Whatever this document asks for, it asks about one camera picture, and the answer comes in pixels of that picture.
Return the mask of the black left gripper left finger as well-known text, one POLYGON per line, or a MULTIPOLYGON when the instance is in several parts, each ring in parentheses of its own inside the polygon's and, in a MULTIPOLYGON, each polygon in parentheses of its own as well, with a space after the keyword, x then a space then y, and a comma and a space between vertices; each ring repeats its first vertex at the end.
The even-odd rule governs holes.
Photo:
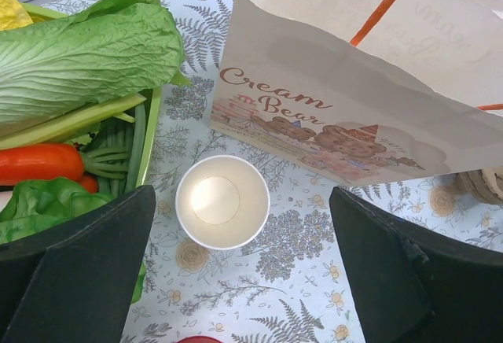
POLYGON ((1 246, 3 342, 118 342, 151 231, 144 185, 1 246))

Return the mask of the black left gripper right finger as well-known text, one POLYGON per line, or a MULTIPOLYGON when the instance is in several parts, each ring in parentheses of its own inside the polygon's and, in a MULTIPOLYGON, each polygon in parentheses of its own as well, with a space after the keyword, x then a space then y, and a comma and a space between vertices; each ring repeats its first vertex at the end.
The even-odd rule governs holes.
POLYGON ((336 240, 367 342, 500 342, 502 255, 336 187, 336 240))

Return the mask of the white paper coffee cup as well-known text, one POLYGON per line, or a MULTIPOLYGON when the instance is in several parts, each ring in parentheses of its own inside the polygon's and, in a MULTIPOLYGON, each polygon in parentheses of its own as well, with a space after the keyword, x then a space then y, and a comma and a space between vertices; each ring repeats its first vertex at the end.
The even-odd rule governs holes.
POLYGON ((270 192, 258 169, 232 155, 205 158, 189 168, 175 193, 182 229, 213 250, 240 248, 255 239, 270 213, 270 192))

